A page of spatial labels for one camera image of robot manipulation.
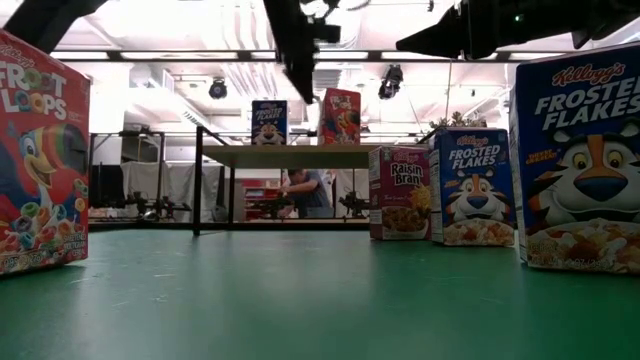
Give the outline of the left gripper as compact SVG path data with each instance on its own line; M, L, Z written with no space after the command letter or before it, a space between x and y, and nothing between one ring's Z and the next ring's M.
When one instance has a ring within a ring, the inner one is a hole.
M317 22L305 15L299 0L262 1L276 38L276 60L283 66L283 72L292 84L299 82L301 71L300 95L307 104L311 104L314 99L312 74L316 63L314 56L319 52L318 42L337 43L341 27ZM301 63L295 48L286 39L294 36L301 37Z

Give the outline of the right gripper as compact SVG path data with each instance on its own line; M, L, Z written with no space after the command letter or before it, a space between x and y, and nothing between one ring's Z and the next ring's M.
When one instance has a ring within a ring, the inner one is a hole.
M423 55L481 59L497 47L572 33L573 47L586 34L593 0L460 0L432 26L396 42L396 49Z

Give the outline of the Frosted Flakes cereal box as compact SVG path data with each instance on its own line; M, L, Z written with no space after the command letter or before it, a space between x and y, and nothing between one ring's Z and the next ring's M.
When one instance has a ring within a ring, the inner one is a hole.
M284 100L254 100L251 111L251 144L285 145L288 108Z
M640 42L519 64L509 115L524 263L640 275Z
M431 240L445 246L511 247L514 193L508 133L442 128L430 140Z

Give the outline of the Froot Loops cereal box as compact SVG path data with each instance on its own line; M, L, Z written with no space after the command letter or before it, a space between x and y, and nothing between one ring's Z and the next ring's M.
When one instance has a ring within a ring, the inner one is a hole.
M88 255L90 87L0 29L0 276Z
M317 127L318 144L359 144L360 133L361 94L328 88Z

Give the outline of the Raisin Bran cereal box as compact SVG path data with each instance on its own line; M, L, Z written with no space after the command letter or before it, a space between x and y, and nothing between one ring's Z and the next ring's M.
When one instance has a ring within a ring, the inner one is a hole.
M368 154L370 237L429 240L431 186L424 147L380 146Z

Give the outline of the wooden shelf black legs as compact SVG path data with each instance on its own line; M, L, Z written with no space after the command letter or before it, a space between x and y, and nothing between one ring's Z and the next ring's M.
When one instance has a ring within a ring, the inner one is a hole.
M368 154L377 148L375 144L365 145L296 145L296 146L239 146L221 142L218 146L206 146L204 137L218 139L216 133L203 126L196 128L194 205L191 229L195 235L203 231L363 231L365 224L344 220L266 220L236 222L235 171L238 169L365 169ZM224 168L230 169L228 219L224 222L204 223L201 221L203 161L209 158Z

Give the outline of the green potted plant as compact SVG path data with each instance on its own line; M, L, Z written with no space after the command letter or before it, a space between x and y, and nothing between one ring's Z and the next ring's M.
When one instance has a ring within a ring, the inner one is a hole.
M487 121L484 117L464 117L462 113L456 111L451 114L450 117L441 117L437 120L429 122L429 126L432 129L438 127L479 127L486 128Z

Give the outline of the person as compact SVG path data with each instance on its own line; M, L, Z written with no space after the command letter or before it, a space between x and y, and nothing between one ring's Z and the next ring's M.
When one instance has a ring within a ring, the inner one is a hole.
M288 169L289 183L280 191L292 202L278 212L288 217L296 211L300 219L332 218L334 211L329 202L322 176L316 170Z

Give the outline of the red tool cabinet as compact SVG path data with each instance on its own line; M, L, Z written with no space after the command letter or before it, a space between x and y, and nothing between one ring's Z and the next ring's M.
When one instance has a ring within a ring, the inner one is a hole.
M250 199L275 198L281 195L281 183L277 179L244 179L241 185L244 190L244 220L248 222L255 221L247 220L245 215L245 206Z

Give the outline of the white curtain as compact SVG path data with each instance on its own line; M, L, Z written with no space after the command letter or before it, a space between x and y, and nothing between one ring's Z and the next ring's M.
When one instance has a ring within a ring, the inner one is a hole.
M139 192L145 200L155 201L157 190L160 197L167 197L176 205L187 204L195 210L195 164L169 162L162 167L161 182L158 182L159 165L157 163L128 162L121 165L123 173L123 193L134 195ZM228 210L219 203L220 175L222 168L203 164L201 177L202 223L222 222L228 219Z

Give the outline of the workbench with robot arms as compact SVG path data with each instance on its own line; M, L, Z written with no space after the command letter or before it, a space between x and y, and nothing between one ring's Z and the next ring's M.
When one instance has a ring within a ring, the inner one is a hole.
M97 223L167 223L176 222L177 213L191 213L186 203L176 203L168 196L151 199L142 192L122 199L103 201L89 209L89 222Z

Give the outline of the black monitor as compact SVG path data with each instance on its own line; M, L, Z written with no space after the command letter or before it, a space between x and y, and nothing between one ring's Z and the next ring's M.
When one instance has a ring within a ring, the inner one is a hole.
M89 203L93 208L123 208L125 195L120 165L93 165L89 182Z

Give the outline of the green table mat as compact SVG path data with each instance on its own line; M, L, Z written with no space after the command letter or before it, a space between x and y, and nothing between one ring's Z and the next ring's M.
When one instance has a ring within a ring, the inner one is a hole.
M640 277L364 232L93 233L0 279L0 360L640 360Z

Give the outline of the black metal frame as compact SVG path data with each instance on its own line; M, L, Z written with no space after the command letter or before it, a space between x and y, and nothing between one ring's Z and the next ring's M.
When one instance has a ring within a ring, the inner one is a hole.
M166 134L162 131L151 131L148 128L143 128L141 130L121 130L119 132L111 132L111 133L91 133L90 141L89 141L89 181L91 177L91 168L94 165L95 151L98 149L96 140L98 138L103 138L104 140L108 140L112 137L117 137L120 139L135 138L138 140L138 144L141 144L141 141L143 139L149 139L151 137L158 137L160 139L160 144L157 146L158 155L157 155L156 195L154 198L151 198L151 199L159 199L162 196L162 181L163 181L164 165L165 165L164 155L165 155Z

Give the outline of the black table frame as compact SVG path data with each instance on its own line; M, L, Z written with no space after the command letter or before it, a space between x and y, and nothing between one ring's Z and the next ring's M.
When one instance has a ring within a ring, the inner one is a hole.
M187 230L187 231L368 231L369 224L362 222L236 222L192 223L161 222L94 222L88 225L90 232L116 230Z

